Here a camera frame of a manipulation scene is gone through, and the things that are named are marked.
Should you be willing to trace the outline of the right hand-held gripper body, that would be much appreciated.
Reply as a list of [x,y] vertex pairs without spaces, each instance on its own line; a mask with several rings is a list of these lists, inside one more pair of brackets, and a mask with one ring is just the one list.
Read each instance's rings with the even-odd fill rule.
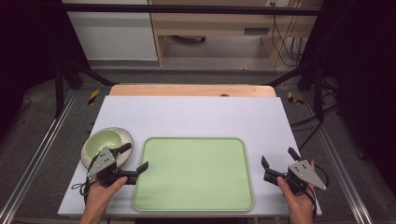
[[327,186],[320,179],[314,168],[307,160],[298,161],[288,166],[288,171],[283,178],[286,180],[293,193],[306,190],[309,184],[322,190],[326,190]]

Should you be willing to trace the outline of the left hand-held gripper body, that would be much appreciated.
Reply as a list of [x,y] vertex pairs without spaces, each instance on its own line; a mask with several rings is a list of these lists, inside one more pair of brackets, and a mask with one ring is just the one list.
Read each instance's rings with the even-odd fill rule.
[[117,166],[117,159],[108,147],[104,147],[93,159],[88,169],[90,184],[98,182],[102,187],[111,186],[126,173]]

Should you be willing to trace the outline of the light green bowl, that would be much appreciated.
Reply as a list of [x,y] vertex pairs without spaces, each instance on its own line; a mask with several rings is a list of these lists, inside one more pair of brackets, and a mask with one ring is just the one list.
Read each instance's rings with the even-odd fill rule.
[[114,130],[102,130],[88,138],[84,143],[82,153],[92,159],[104,147],[117,148],[121,146],[120,135]]
[[[134,141],[133,141],[132,136],[131,136],[127,131],[125,131],[125,130],[122,129],[122,128],[110,127],[110,128],[105,128],[105,129],[102,129],[102,130],[114,130],[114,131],[116,131],[116,132],[120,135],[120,138],[121,138],[121,145],[122,145],[122,146],[123,146],[124,144],[126,144],[126,143],[131,143],[132,145],[134,144]],[[86,168],[89,168],[89,166],[90,166],[90,164],[91,164],[91,162],[92,162],[92,159],[90,159],[90,158],[88,158],[86,155],[84,155],[84,154],[82,153],[82,150],[81,150],[81,158],[80,158],[80,160],[81,160],[82,164],[83,164]]]

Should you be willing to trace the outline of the light green rectangular tray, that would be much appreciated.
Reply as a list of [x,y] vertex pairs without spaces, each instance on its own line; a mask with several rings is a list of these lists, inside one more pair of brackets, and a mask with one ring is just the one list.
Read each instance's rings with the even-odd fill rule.
[[133,205],[140,212],[246,212],[254,205],[245,144],[233,137],[151,137]]

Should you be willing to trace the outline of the person's right hand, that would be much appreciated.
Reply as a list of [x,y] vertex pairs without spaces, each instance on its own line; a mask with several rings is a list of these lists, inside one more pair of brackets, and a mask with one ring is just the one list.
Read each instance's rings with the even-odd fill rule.
[[283,177],[277,179],[278,186],[285,196],[289,208],[290,216],[308,216],[314,215],[314,203],[311,199],[314,197],[314,186],[309,184],[305,192],[301,195],[295,195],[290,186]]

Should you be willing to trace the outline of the person's left hand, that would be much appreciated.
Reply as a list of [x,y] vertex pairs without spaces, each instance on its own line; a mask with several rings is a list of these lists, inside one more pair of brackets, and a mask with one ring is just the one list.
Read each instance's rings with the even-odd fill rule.
[[109,187],[94,183],[90,187],[86,209],[90,211],[105,211],[110,200],[126,183],[127,178],[121,177]]

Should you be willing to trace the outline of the yellow black floor tape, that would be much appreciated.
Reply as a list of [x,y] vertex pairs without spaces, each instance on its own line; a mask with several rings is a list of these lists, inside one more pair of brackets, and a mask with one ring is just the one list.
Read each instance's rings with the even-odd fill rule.
[[288,101],[290,102],[290,103],[294,103],[294,104],[297,104],[297,105],[304,105],[304,101],[302,101],[302,100],[296,100],[294,97],[293,97],[293,94],[289,91],[288,92]]
[[90,98],[89,98],[89,101],[88,101],[87,105],[93,105],[93,103],[95,102],[95,99],[96,99],[98,93],[99,93],[99,90],[94,90],[94,91],[92,91],[92,94],[91,94],[91,96],[90,96]]

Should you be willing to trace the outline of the black metal stand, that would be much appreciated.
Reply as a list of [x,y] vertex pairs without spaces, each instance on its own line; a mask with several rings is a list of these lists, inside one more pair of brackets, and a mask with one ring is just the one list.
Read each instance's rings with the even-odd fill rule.
[[318,62],[308,61],[301,63],[286,75],[266,83],[266,86],[275,87],[296,76],[300,76],[300,80],[297,83],[299,91],[307,91],[311,86],[314,86],[314,113],[319,121],[323,121],[324,111],[321,100],[323,75]]
[[55,66],[54,74],[56,118],[59,118],[61,116],[61,113],[64,111],[65,102],[63,81],[65,80],[71,89],[78,90],[82,87],[82,80],[78,75],[79,73],[85,74],[108,87],[116,85],[116,82],[110,81],[93,72],[89,66],[84,66],[69,59],[60,59]]

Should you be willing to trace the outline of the white table board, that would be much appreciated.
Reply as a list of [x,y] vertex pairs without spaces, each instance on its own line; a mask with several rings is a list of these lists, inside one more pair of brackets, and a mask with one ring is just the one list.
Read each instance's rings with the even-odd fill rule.
[[122,128],[134,150],[121,166],[132,171],[143,164],[143,146],[151,137],[233,137],[245,144],[253,207],[246,212],[140,212],[134,208],[135,185],[122,187],[111,199],[110,217],[284,217],[287,202],[279,187],[263,180],[262,157],[280,173],[294,160],[288,118],[277,97],[107,96],[93,126]]

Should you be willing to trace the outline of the wooden table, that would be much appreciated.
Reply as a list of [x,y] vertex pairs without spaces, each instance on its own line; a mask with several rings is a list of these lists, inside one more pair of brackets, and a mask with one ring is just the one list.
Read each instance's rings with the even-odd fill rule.
[[111,88],[111,96],[234,96],[276,97],[270,86],[192,85],[192,84],[119,84]]

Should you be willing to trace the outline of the black curtain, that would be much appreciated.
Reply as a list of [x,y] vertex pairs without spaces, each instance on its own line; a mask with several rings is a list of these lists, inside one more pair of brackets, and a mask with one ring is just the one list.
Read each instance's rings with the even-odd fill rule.
[[62,0],[0,0],[0,138],[11,126],[25,92],[55,78],[60,61],[88,67]]
[[337,79],[348,128],[396,194],[396,0],[323,0],[321,7],[334,13],[317,18],[304,58],[339,22],[320,67]]

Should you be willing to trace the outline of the white cabinet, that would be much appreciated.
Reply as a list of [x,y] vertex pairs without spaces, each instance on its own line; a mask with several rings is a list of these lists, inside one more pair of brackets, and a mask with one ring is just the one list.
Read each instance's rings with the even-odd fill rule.
[[90,61],[156,61],[149,13],[68,12]]

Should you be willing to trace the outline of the wooden desk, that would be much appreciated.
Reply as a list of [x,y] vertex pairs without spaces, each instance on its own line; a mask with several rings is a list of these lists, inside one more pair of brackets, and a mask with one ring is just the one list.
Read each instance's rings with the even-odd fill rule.
[[[151,5],[265,7],[266,0],[148,0]],[[288,7],[320,8],[323,0],[290,0]],[[308,38],[315,16],[153,13],[158,36],[257,36],[270,64],[277,66],[289,52],[287,42]]]

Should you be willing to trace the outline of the aluminium floor rail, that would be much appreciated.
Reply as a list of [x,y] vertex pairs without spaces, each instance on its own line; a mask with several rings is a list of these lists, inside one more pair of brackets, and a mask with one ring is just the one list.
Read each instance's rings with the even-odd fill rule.
[[0,211],[0,224],[10,224],[15,214],[17,213],[21,202],[23,201],[28,189],[31,187],[33,180],[43,162],[46,158],[50,146],[52,145],[57,133],[61,129],[64,119],[74,103],[78,91],[70,90],[64,101],[61,101],[61,109],[56,112],[56,116],[51,122],[47,132],[45,133],[40,145],[37,147],[34,156],[26,166],[23,175],[21,176],[18,185],[13,190],[12,194],[7,200],[7,203]]
[[325,93],[321,100],[325,110],[324,120],[313,120],[316,130],[308,140],[304,140],[302,148],[302,154],[313,159],[329,178],[328,189],[318,192],[322,214],[316,218],[316,222],[373,224],[352,175],[338,153],[339,148],[331,137],[331,127],[337,128],[340,124],[335,98],[332,94]]

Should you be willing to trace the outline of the black horizontal frame bar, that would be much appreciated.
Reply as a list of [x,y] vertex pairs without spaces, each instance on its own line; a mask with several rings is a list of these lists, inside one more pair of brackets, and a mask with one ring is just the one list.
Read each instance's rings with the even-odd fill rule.
[[110,4],[61,4],[73,12],[119,12],[119,13],[192,13],[235,15],[285,15],[318,16],[321,9],[300,7],[221,7],[182,5],[110,5]]

